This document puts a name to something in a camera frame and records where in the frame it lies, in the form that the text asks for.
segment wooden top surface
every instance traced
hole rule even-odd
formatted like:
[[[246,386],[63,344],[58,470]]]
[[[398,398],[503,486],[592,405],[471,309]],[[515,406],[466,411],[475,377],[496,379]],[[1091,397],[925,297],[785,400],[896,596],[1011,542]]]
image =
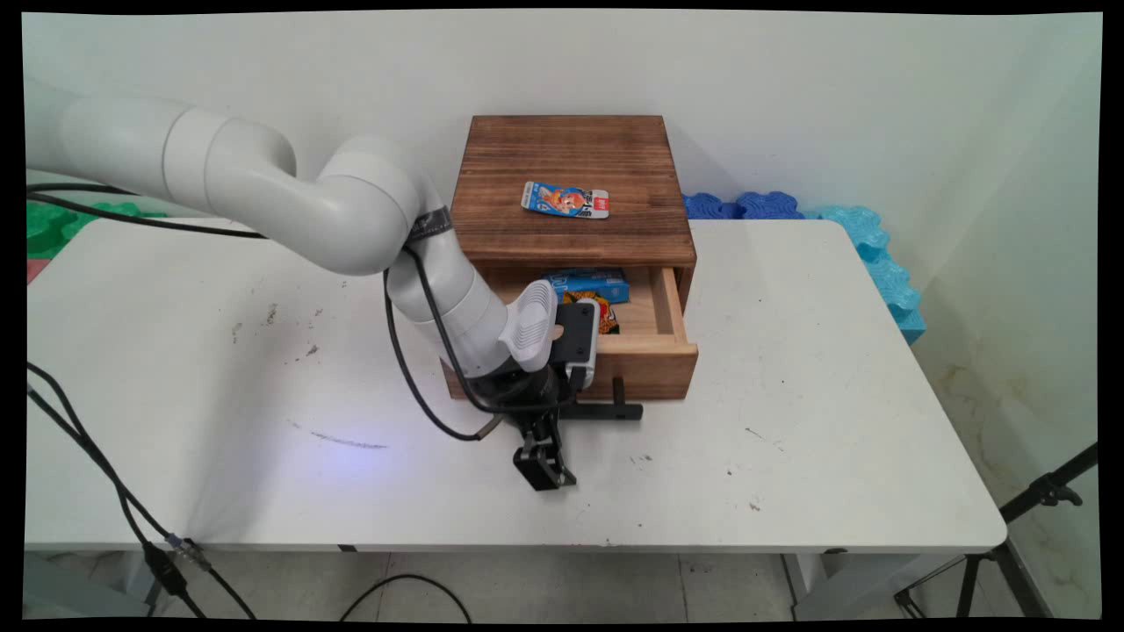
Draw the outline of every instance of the wooden top surface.
[[[527,210],[527,181],[604,189],[609,217]],[[695,265],[660,116],[475,116],[451,211],[480,267]]]

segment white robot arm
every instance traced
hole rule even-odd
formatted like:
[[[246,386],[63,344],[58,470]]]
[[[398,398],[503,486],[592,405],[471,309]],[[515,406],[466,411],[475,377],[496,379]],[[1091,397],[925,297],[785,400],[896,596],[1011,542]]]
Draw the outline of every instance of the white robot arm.
[[[433,183],[387,141],[351,138],[315,182],[303,182],[294,178],[292,146],[263,125],[161,99],[80,97],[27,79],[24,127],[30,169],[235,219],[342,274],[386,270],[390,300],[447,360],[434,318],[441,315],[472,404],[518,426],[524,441],[513,461],[535,489],[577,480],[562,459],[560,415],[638,419],[642,414],[641,406],[623,401],[574,403],[575,392],[593,379],[597,304],[561,309],[554,289],[540,280],[505,306],[461,251]],[[428,279],[429,296],[420,274]],[[560,340],[566,351],[552,359],[556,312],[573,318],[566,320],[573,331]],[[433,415],[397,342],[395,351],[429,418],[447,434],[470,440]],[[468,380],[480,388],[475,395]],[[471,440],[482,439],[500,418]]]
[[[24,127],[29,169],[235,219],[341,274],[389,268],[395,305],[444,355],[414,261],[401,254],[409,241],[465,377],[511,358],[504,342],[511,337],[504,335],[508,308],[465,259],[451,226],[411,240],[419,217],[434,214],[429,226],[447,224],[447,210],[429,179],[384,139],[346,141],[315,182],[303,182],[294,178],[292,146],[263,125],[162,99],[80,97],[27,79]]]

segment wooden box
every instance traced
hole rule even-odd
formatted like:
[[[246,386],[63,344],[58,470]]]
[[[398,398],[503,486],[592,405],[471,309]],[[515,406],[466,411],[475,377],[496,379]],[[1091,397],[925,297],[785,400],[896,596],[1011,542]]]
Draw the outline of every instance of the wooden box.
[[[604,189],[607,219],[554,217],[520,207],[527,181]],[[620,334],[597,342],[583,399],[682,399],[698,347],[683,308],[695,242],[659,116],[477,116],[469,129],[453,226],[464,254],[505,303],[551,269],[623,268],[629,303],[613,306]],[[452,370],[445,379],[463,397]]]

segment open drawer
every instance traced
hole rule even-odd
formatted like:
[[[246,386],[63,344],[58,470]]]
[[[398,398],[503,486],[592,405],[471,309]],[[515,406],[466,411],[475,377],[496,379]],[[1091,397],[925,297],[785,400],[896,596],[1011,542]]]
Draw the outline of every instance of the open drawer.
[[[545,269],[481,268],[492,290],[511,303],[527,283],[542,278]],[[624,268],[629,301],[613,305],[619,334],[597,338],[593,383],[581,399],[613,399],[613,378],[623,378],[632,400],[682,399],[695,373],[698,347],[688,342],[683,313],[671,268]],[[452,397],[464,392],[453,370],[442,362]]]

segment cable connector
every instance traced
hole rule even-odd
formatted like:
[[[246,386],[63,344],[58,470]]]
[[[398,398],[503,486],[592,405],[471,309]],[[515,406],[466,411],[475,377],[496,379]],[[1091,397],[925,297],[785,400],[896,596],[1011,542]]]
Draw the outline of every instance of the cable connector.
[[[153,577],[167,590],[167,594],[181,598],[187,595],[188,580],[180,572],[180,569],[175,568],[171,556],[157,549],[152,542],[144,542],[140,547],[144,549],[145,563],[148,565]]]
[[[188,558],[192,563],[203,569],[205,572],[210,572],[210,562],[207,561],[207,557],[203,556],[203,550],[192,542],[190,538],[181,539],[174,533],[169,533],[164,541],[171,544],[172,548],[175,549],[181,556]]]

